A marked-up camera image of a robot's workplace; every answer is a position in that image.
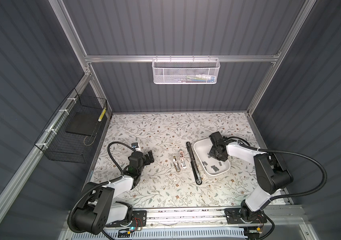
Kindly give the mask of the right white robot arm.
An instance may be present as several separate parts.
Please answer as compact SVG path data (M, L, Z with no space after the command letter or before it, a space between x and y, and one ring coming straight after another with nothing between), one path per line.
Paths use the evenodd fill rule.
M209 156L225 162L229 156L244 160L254 166L257 187L241 203L240 215L250 218L261 212L275 193L293 182L293 176L285 162L280 162L275 153L254 148L240 137L224 137L220 132L209 136L212 147Z

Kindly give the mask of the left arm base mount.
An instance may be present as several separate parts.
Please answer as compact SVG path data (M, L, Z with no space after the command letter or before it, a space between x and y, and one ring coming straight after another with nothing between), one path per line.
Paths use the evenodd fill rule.
M146 226L147 211L145 210L128 210L127 215L122 220L117 220L106 224L106 228L134 228L139 231Z

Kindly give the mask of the pink mini stapler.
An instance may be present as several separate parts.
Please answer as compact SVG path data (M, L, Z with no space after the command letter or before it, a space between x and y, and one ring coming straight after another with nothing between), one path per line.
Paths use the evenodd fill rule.
M184 152L183 151L179 151L179 159L181 162L181 167L183 169L186 169L186 162L185 162L185 157L184 157Z

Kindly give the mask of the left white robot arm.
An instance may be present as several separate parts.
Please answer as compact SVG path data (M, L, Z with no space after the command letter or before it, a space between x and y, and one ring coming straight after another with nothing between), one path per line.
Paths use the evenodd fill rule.
M74 233L98 235L110 224L128 226L133 219L132 205L117 201L116 197L134 189L145 166L154 163L152 151L143 154L133 152L123 175L101 184L89 182L83 188L79 200L70 211L67 224Z

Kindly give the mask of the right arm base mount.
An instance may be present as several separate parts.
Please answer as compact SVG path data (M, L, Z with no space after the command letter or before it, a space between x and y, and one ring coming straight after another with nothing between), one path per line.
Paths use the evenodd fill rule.
M267 223L266 217L262 211L258 210L253 212L245 204L241 202L239 207L224 209L224 215L228 224L265 224Z

